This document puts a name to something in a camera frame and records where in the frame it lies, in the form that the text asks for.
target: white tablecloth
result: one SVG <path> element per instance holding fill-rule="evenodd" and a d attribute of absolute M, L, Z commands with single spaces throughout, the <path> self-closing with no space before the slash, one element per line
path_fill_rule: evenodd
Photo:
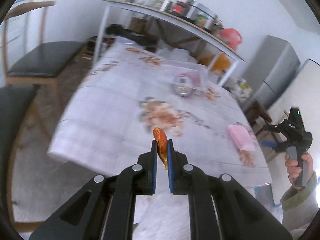
<path fill-rule="evenodd" d="M 227 126 L 232 124 L 244 125 L 253 134 L 229 92 L 209 84 L 220 96 L 216 100 L 199 92 L 180 97 L 170 84 L 159 80 L 162 59 L 153 57 L 157 56 L 114 44 L 70 100 L 49 153 L 105 175 L 119 174 L 150 151 L 150 122 L 161 121 L 147 118 L 155 103 L 169 116 L 161 121 L 168 122 L 168 139 L 173 140 L 175 150 L 186 154 L 189 163 L 212 176 L 229 173 L 244 187 L 270 183 L 255 136 L 255 166 L 249 168 L 241 163 L 228 135 Z"/>

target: person's arm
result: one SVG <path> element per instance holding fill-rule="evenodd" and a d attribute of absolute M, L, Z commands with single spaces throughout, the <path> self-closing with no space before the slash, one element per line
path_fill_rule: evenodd
<path fill-rule="evenodd" d="M 304 232 L 307 228 L 306 225 L 313 220 L 318 211 L 316 201 L 317 177 L 313 171 L 313 159 L 309 153 L 304 154 L 301 158 L 307 162 L 308 184 L 304 189 L 294 186 L 294 182 L 302 169 L 298 167 L 297 161 L 289 159 L 288 154 L 286 154 L 285 166 L 287 167 L 288 178 L 292 187 L 281 198 L 283 209 L 282 224 L 292 234 L 294 233 L 294 238 Z"/>

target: red plastic bag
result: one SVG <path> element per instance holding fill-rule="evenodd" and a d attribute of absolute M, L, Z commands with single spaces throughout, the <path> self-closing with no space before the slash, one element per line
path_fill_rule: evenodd
<path fill-rule="evenodd" d="M 223 29 L 219 31 L 219 35 L 229 41 L 228 46 L 234 50 L 242 44 L 242 36 L 236 29 Z"/>

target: wooden chair frame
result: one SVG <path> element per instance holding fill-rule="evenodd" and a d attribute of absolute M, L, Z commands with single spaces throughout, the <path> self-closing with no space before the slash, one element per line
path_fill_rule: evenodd
<path fill-rule="evenodd" d="M 13 216 L 13 208 L 12 205 L 14 204 L 14 201 L 12 201 L 12 175 L 13 175 L 13 166 L 14 166 L 14 160 L 16 157 L 16 152 L 19 148 L 19 141 L 21 139 L 22 131 L 27 126 L 27 120 L 30 117 L 33 117 L 39 126 L 40 130 L 43 132 L 43 135 L 45 136 L 46 141 L 49 143 L 51 140 L 51 135 L 46 130 L 41 117 L 39 115 L 38 109 L 36 107 L 36 104 L 34 103 L 34 100 L 30 104 L 28 111 L 23 118 L 23 121 L 20 124 L 19 131 L 17 133 L 17 136 L 14 140 L 14 143 L 11 148 L 10 156 L 9 156 L 9 163 L 8 163 L 8 173 L 7 173 L 7 206 L 8 206 L 8 213 L 9 213 L 9 220 L 10 223 L 13 225 L 13 227 L 16 229 L 17 232 L 33 232 L 39 225 L 41 225 L 41 222 L 32 222 L 32 223 L 20 223 L 14 221 Z"/>
<path fill-rule="evenodd" d="M 7 28 L 8 28 L 8 19 L 16 17 L 27 13 L 29 11 L 43 8 L 41 27 L 39 32 L 39 45 L 44 42 L 44 29 L 45 29 L 45 19 L 49 6 L 54 6 L 55 1 L 45 1 L 45 2 L 27 2 L 18 5 L 17 7 L 11 9 L 6 17 L 4 18 L 3 34 L 2 34 L 2 65 L 3 73 L 5 76 L 5 82 L 7 84 L 40 84 L 40 85 L 49 85 L 52 90 L 52 95 L 55 101 L 55 104 L 58 108 L 59 113 L 62 113 L 61 98 L 58 93 L 58 78 L 41 78 L 41 77 L 10 77 L 7 76 L 8 60 L 7 60 Z"/>

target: pink sponge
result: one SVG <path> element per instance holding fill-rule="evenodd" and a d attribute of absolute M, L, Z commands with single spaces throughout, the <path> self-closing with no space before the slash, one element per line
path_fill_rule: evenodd
<path fill-rule="evenodd" d="M 240 125 L 229 125 L 228 132 L 239 150 L 254 152 L 256 147 L 247 129 Z"/>

